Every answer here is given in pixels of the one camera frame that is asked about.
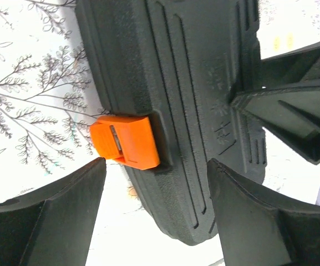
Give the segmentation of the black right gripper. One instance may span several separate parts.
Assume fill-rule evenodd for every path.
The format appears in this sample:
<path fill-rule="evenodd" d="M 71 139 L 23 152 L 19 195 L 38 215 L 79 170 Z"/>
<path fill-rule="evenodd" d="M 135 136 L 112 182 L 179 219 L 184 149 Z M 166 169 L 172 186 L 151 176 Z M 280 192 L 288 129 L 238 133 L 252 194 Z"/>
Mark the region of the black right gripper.
<path fill-rule="evenodd" d="M 319 164 L 320 42 L 258 60 L 244 70 L 242 92 L 231 106 Z"/>

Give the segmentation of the orange case latch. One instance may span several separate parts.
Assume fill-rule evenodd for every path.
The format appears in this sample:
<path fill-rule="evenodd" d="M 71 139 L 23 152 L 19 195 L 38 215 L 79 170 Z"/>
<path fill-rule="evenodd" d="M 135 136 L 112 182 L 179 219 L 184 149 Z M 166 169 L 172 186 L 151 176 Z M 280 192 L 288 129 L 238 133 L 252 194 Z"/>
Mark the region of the orange case latch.
<path fill-rule="evenodd" d="M 99 156 L 124 166 L 148 170 L 160 165 L 154 134 L 147 116 L 103 115 L 90 126 Z"/>

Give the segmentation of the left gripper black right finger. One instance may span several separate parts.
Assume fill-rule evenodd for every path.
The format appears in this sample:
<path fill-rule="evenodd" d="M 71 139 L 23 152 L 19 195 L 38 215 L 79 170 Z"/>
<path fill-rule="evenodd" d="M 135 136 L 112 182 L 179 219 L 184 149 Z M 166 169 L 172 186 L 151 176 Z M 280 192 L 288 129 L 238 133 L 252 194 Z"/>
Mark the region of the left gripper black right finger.
<path fill-rule="evenodd" d="M 320 265 L 320 206 L 211 159 L 207 179 L 226 265 Z"/>

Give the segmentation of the black plastic tool case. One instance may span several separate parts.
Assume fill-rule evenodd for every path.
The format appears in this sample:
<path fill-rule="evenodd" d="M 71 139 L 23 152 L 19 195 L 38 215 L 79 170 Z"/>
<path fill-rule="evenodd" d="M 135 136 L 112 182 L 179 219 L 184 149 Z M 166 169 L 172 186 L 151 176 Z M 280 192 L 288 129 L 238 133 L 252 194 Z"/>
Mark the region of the black plastic tool case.
<path fill-rule="evenodd" d="M 126 167 L 160 230 L 187 245 L 217 234 L 206 176 L 215 158 L 262 183 L 262 127 L 230 106 L 257 89 L 257 1 L 77 1 L 104 109 L 150 119 L 160 164 Z"/>

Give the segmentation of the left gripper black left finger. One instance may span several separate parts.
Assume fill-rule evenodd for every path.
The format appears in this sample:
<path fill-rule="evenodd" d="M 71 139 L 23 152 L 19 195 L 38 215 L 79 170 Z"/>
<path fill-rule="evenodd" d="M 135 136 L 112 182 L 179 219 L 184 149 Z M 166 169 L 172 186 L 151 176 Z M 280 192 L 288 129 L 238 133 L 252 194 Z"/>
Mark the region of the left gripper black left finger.
<path fill-rule="evenodd" d="M 85 265 L 106 176 L 96 158 L 0 203 L 0 265 Z"/>

